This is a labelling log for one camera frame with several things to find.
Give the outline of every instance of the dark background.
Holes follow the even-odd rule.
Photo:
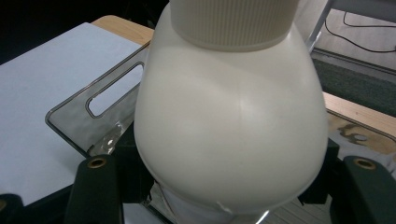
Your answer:
[[[0,64],[105,15],[154,28],[168,0],[2,0]]]

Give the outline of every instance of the bottle body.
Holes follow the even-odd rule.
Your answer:
[[[230,223],[292,200],[318,174],[327,144],[318,77],[295,27],[268,49],[217,51],[180,37],[169,7],[151,42],[134,128],[173,212],[202,208],[176,214],[189,223]]]

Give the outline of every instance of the plastic handle cutout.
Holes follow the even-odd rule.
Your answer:
[[[142,64],[138,64],[101,89],[89,100],[89,112],[94,117],[101,117],[108,109],[121,101],[140,82],[142,74],[143,66]]]

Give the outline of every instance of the clear plastic tray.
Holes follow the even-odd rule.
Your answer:
[[[46,116],[46,123],[85,157],[111,154],[117,140],[134,120],[135,102],[148,49],[149,43],[52,108]],[[111,99],[111,95],[105,92],[118,81],[122,82],[126,75],[135,75],[135,83],[126,86],[130,89],[125,94],[105,107],[108,102],[102,104],[95,101],[98,98]],[[93,110],[93,102],[99,109]]]

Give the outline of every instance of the ribbed bottle cap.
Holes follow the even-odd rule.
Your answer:
[[[176,32],[200,47],[269,48],[289,32],[299,0],[170,0]]]

